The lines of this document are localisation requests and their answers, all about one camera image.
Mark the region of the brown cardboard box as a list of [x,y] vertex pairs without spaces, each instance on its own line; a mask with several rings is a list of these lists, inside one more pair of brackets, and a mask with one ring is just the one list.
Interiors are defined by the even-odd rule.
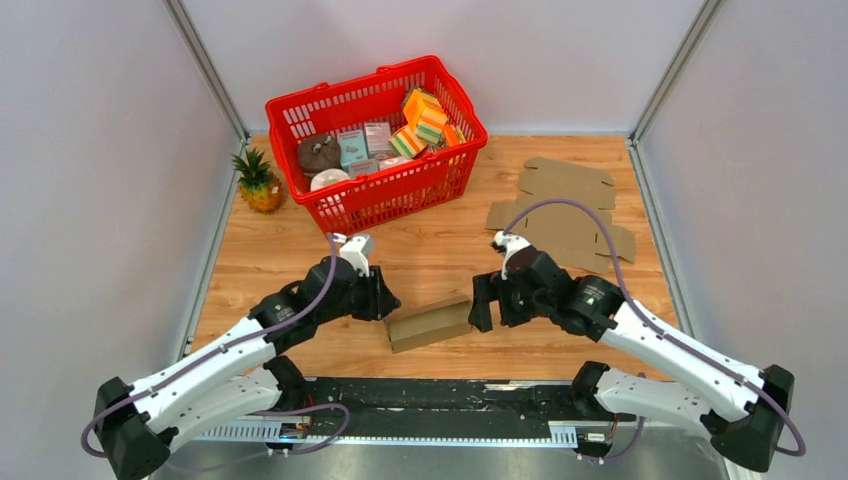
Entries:
[[391,351],[398,354],[470,333],[471,306],[472,300],[461,295],[387,319],[384,324]]

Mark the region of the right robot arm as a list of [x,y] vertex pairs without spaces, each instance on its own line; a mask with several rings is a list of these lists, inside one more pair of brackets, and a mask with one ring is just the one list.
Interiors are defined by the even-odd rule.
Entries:
[[595,275],[573,278],[533,247],[501,270],[472,279],[469,323],[493,328],[491,303],[507,327],[546,318],[565,332],[637,357],[667,375],[651,381],[606,363],[587,361],[572,381],[579,416],[630,414],[685,428],[727,460],[769,470],[783,430],[795,377],[773,364],[758,368],[723,355],[674,329],[615,284]]

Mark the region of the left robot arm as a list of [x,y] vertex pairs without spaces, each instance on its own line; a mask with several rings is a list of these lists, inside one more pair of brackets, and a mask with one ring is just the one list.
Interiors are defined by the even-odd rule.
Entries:
[[324,323],[381,320],[400,305],[378,266],[361,272],[343,258],[325,257],[179,362],[133,382],[102,383],[90,431],[117,478],[143,479],[209,429],[254,412],[299,411],[304,380],[286,351]]

